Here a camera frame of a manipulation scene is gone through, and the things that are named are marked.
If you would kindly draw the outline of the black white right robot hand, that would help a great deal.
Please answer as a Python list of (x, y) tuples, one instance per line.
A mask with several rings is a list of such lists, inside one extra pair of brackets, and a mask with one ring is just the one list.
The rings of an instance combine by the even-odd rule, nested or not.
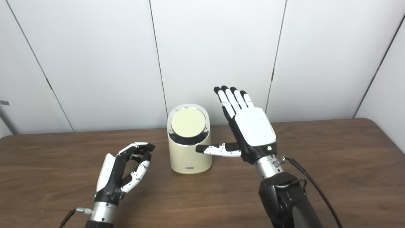
[(198, 145), (197, 153), (220, 157), (241, 157), (255, 164), (259, 159), (277, 155), (275, 131), (262, 108), (256, 107), (246, 91), (235, 87), (214, 87), (223, 113), (236, 142)]

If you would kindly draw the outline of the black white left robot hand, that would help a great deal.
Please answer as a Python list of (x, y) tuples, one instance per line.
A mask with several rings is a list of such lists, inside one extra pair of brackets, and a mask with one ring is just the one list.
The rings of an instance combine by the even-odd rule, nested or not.
[[(155, 148), (155, 145), (147, 142), (134, 142), (120, 150), (116, 156), (106, 154), (97, 181), (94, 201), (118, 206), (125, 194), (143, 179), (151, 162), (151, 152)], [(130, 160), (136, 161), (138, 166), (124, 177), (126, 164)]]

